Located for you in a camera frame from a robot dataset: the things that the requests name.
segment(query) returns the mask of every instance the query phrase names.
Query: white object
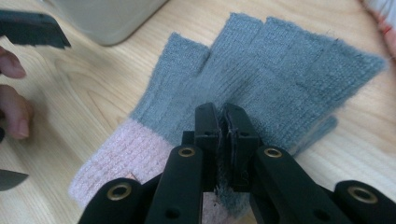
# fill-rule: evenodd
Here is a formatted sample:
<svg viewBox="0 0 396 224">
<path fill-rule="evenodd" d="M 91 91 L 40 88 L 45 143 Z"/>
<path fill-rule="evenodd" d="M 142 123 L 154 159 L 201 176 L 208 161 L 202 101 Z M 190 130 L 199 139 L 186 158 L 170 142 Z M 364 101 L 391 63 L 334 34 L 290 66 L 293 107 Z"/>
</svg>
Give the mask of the white object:
<svg viewBox="0 0 396 224">
<path fill-rule="evenodd" d="M 136 30 L 166 0 L 41 0 L 96 43 L 114 45 Z"/>
</svg>

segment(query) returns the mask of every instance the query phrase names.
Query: folded cloth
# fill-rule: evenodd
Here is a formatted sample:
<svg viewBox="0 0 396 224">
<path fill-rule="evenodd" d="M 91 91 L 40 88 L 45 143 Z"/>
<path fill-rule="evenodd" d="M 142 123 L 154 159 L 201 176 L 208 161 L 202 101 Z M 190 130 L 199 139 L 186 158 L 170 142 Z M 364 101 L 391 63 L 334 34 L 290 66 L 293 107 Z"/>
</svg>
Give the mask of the folded cloth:
<svg viewBox="0 0 396 224">
<path fill-rule="evenodd" d="M 373 13 L 378 28 L 384 35 L 390 54 L 396 58 L 396 1 L 394 0 L 361 0 Z"/>
<path fill-rule="evenodd" d="M 171 35 L 139 104 L 81 167 L 69 193 L 85 206 L 111 179 L 150 180 L 182 132 L 193 130 L 194 108 L 207 102 L 244 107 L 265 143 L 295 154 L 335 126 L 331 113 L 383 65 L 275 18 L 232 14 L 211 49 Z M 231 223 L 247 211 L 247 195 L 219 178 L 217 195 L 205 195 L 203 223 Z"/>
</svg>

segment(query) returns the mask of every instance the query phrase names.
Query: wood grain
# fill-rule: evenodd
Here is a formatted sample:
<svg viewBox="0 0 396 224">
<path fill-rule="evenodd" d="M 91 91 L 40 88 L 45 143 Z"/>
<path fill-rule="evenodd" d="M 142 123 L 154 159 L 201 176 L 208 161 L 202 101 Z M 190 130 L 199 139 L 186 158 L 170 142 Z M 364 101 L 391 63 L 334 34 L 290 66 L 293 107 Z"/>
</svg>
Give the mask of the wood grain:
<svg viewBox="0 0 396 224">
<path fill-rule="evenodd" d="M 52 14 L 39 1 L 3 0 L 0 7 Z M 77 223 L 82 210 L 68 197 L 68 185 L 134 109 L 168 36 L 178 32 L 210 46 L 230 12 L 294 21 L 389 59 L 389 68 L 337 112 L 338 127 L 296 160 L 328 189 L 357 179 L 396 201 L 396 68 L 358 0 L 171 0 L 113 47 L 96 45 L 55 14 L 71 49 L 13 46 L 0 39 L 28 72 L 25 79 L 1 82 L 35 107 L 30 138 L 7 137 L 1 144 L 0 168 L 30 177 L 0 192 L 0 223 Z M 254 222 L 251 213 L 240 221 Z"/>
</svg>

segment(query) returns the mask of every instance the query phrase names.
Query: human hand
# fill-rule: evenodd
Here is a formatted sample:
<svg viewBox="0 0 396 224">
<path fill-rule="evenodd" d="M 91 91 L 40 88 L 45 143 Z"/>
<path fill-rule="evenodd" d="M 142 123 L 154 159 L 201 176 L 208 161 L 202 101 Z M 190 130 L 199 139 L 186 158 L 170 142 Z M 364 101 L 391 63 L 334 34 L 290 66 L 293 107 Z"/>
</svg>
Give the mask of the human hand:
<svg viewBox="0 0 396 224">
<path fill-rule="evenodd" d="M 0 47 L 0 74 L 11 78 L 23 78 L 26 72 L 17 56 Z M 15 139 L 29 136 L 29 123 L 33 116 L 30 103 L 14 88 L 0 84 L 0 118 L 6 119 L 7 132 Z"/>
</svg>

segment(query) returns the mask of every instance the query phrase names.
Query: table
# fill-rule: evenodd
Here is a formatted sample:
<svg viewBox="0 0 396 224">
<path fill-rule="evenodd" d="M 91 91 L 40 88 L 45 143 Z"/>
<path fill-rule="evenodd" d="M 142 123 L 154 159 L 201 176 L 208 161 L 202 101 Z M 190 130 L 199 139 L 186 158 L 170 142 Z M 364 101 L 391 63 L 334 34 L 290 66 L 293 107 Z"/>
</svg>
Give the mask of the table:
<svg viewBox="0 0 396 224">
<path fill-rule="evenodd" d="M 2 83 L 32 102 L 31 136 L 7 137 L 0 168 L 29 174 L 0 192 L 0 223 L 77 223 L 82 213 L 67 195 L 78 168 L 134 109 L 172 32 L 210 46 L 230 12 L 293 21 L 389 59 L 389 68 L 337 111 L 339 125 L 296 160 L 325 188 L 356 179 L 396 201 L 396 66 L 375 21 L 358 0 L 170 0 L 124 42 L 101 47 L 39 1 L 3 0 L 0 8 L 51 14 L 72 48 L 0 45 L 21 59 L 28 77 Z M 254 223 L 250 212 L 240 223 Z"/>
</svg>

